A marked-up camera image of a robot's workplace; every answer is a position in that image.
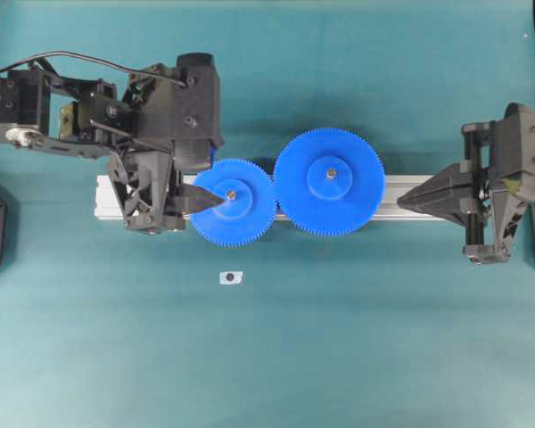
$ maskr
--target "small blue gear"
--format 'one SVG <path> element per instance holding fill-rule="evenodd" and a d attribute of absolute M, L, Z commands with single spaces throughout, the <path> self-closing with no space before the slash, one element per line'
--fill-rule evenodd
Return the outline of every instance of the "small blue gear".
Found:
<path fill-rule="evenodd" d="M 276 217 L 276 193 L 271 178 L 247 160 L 226 159 L 201 172 L 194 185 L 225 201 L 191 215 L 198 233 L 216 245 L 235 247 L 255 241 Z"/>
<path fill-rule="evenodd" d="M 314 235 L 345 235 L 361 228 L 378 210 L 384 169 L 361 137 L 336 128 L 295 137 L 274 170 L 282 211 Z"/>

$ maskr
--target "teal mat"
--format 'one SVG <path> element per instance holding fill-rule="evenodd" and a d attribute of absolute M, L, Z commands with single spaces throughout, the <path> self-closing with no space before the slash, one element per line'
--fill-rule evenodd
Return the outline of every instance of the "teal mat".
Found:
<path fill-rule="evenodd" d="M 0 66 L 53 49 L 139 68 L 214 53 L 220 157 L 275 157 L 336 126 L 389 174 L 428 174 L 460 160 L 463 123 L 535 108 L 531 0 L 3 3 Z M 103 171 L 0 145 L 0 428 L 535 427 L 528 219 L 501 266 L 468 263 L 443 222 L 340 239 L 280 223 L 220 249 L 191 227 L 96 220 Z M 244 284 L 219 285 L 224 270 Z"/>

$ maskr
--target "blue gear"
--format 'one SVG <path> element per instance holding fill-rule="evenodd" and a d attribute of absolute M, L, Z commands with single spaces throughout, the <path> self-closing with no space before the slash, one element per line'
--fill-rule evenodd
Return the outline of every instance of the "blue gear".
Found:
<path fill-rule="evenodd" d="M 276 193 L 269 175 L 247 160 L 215 162 L 212 169 L 198 175 L 194 185 L 225 200 L 191 215 L 198 233 L 216 245 L 251 243 L 269 229 L 276 217 Z"/>
<path fill-rule="evenodd" d="M 381 204 L 384 169 L 375 150 L 349 131 L 320 128 L 295 137 L 274 170 L 282 211 L 315 235 L 345 235 Z"/>

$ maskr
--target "metal beam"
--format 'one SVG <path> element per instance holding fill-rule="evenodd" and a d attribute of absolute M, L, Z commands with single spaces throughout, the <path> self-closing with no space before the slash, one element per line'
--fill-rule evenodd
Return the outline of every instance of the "metal beam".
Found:
<path fill-rule="evenodd" d="M 195 176 L 185 176 L 185 183 L 191 184 Z M 432 176 L 386 176 L 386 189 L 383 203 L 373 215 L 373 220 L 439 220 L 427 214 L 419 214 L 400 208 L 396 200 L 412 188 L 422 184 Z M 95 193 L 95 216 L 100 220 L 122 220 L 119 203 L 113 192 L 111 181 L 107 176 L 97 176 Z M 276 214 L 276 220 L 289 220 L 282 211 Z"/>

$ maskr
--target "wire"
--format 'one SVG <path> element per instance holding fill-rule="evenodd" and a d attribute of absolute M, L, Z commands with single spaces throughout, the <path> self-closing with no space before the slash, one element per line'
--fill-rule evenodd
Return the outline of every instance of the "wire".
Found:
<path fill-rule="evenodd" d="M 13 64 L 10 64 L 7 67 L 3 67 L 2 69 L 0 69 L 0 73 L 4 73 L 5 71 L 15 69 L 16 67 L 19 67 L 28 62 L 33 62 L 33 61 L 37 61 L 43 58 L 49 58 L 52 56 L 69 56 L 70 58 L 76 58 L 82 61 L 89 61 L 89 62 L 94 62 L 96 64 L 101 64 L 101 65 L 110 67 L 115 70 L 123 71 L 125 73 L 138 74 L 139 76 L 146 76 L 149 78 L 161 78 L 163 80 L 169 80 L 175 85 L 186 87 L 186 83 L 178 78 L 172 78 L 170 76 L 163 76 L 158 73 L 151 73 L 150 71 L 130 69 L 128 67 L 118 65 L 114 62 L 109 62 L 106 60 L 102 60 L 100 58 L 95 58 L 94 56 L 88 56 L 88 55 L 83 55 L 81 53 L 68 52 L 68 51 L 51 51 L 51 52 L 37 53 L 35 55 L 29 56 L 28 58 L 24 58 L 23 60 L 19 60 Z"/>

